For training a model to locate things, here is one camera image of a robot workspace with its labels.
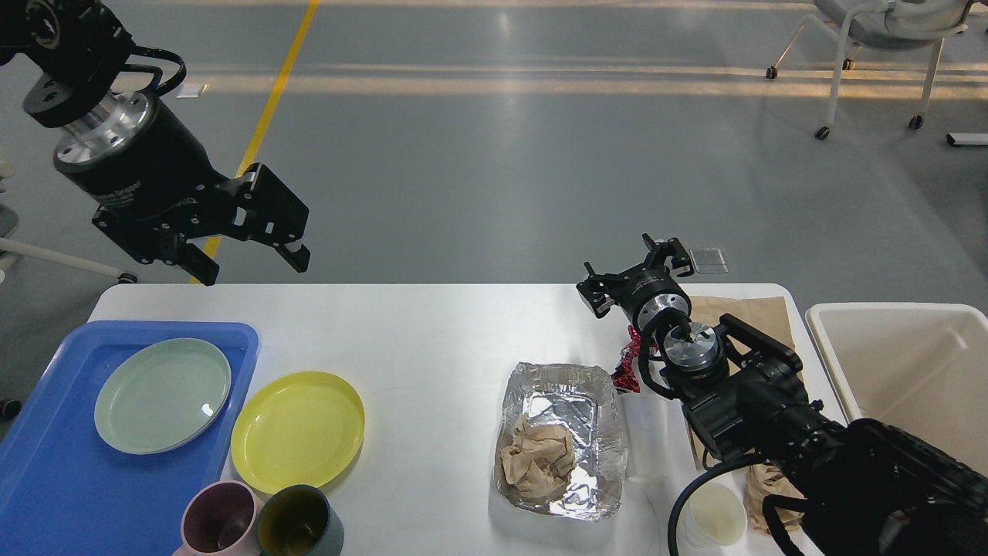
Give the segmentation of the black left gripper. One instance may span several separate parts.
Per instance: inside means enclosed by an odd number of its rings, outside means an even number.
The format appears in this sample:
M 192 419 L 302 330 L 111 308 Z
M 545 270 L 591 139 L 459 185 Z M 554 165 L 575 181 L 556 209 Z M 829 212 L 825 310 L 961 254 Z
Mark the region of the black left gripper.
M 233 180 L 216 171 L 158 95 L 110 93 L 63 130 L 54 166 L 96 201 L 94 225 L 138 263 L 177 266 L 211 286 L 219 266 L 190 241 L 228 236 L 271 246 L 296 272 L 310 267 L 310 208 L 262 163 Z

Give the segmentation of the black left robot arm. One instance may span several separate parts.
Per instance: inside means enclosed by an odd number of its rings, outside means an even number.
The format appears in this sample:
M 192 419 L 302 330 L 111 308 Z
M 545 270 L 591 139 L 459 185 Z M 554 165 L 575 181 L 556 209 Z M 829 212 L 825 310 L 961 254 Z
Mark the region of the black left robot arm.
M 219 266 L 194 240 L 228 236 L 310 267 L 310 208 L 262 163 L 236 178 L 216 171 L 165 104 L 187 74 L 178 54 L 139 46 L 99 1 L 4 1 L 3 63 L 18 53 L 42 71 L 25 112 L 63 130 L 54 168 L 96 201 L 93 225 L 137 263 L 211 286 Z

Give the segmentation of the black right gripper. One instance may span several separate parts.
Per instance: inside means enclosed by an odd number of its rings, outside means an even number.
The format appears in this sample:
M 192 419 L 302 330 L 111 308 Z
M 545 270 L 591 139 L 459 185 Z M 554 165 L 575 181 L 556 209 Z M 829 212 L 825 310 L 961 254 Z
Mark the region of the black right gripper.
M 576 285 L 596 319 L 620 307 L 635 330 L 655 334 L 689 320 L 691 300 L 674 278 L 694 275 L 694 261 L 678 237 L 655 240 L 642 235 L 643 263 L 621 273 L 597 273 L 584 263 L 587 277 Z

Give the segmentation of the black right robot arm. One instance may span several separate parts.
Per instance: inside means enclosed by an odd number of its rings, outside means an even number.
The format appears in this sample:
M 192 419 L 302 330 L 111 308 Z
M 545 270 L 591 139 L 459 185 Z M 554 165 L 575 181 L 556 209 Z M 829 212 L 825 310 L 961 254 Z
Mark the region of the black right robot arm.
M 799 497 L 768 495 L 763 518 L 781 553 L 798 555 L 780 511 L 826 555 L 984 555 L 986 478 L 941 449 L 879 420 L 840 425 L 809 398 L 800 356 L 733 314 L 710 327 L 692 319 L 677 278 L 694 263 L 676 237 L 643 237 L 647 256 L 621 273 L 587 266 L 577 289 L 596 317 L 621 307 L 640 344 L 638 375 L 682 404 L 718 461 L 673 503 L 667 526 L 678 553 L 678 521 L 689 497 L 726 473 L 769 463 Z

